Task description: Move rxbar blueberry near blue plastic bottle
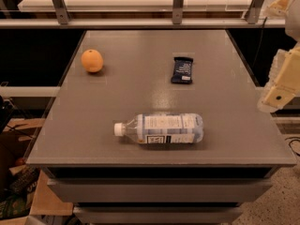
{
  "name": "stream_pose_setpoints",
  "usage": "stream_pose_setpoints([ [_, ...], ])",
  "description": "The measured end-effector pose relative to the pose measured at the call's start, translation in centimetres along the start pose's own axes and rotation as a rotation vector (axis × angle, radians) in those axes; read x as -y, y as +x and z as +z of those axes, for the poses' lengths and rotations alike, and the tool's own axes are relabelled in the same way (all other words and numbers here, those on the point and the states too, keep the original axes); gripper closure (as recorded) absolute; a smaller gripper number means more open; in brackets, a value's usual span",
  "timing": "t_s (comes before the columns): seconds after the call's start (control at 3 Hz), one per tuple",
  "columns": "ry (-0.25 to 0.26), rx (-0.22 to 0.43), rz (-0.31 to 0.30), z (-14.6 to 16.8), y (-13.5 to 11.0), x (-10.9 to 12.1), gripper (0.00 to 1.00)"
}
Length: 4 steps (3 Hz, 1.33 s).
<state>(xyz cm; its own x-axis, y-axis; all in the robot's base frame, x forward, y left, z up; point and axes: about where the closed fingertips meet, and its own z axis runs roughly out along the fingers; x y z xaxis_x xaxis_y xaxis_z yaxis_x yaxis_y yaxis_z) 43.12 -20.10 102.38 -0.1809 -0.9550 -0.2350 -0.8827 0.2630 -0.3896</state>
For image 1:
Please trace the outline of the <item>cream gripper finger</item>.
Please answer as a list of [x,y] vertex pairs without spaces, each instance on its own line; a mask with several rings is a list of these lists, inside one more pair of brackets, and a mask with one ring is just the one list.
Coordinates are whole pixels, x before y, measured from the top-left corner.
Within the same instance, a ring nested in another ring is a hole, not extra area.
[[261,112],[281,110],[300,93],[300,48],[278,50],[257,107]]
[[276,0],[267,7],[268,16],[284,17],[290,0]]

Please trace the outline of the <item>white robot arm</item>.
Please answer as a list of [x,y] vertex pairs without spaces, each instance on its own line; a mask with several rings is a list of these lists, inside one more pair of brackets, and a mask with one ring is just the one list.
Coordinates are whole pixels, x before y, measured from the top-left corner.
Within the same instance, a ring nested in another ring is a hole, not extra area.
[[266,13],[283,16],[285,34],[296,41],[292,49],[277,51],[257,104],[261,112],[274,113],[300,93],[300,0],[276,0]]

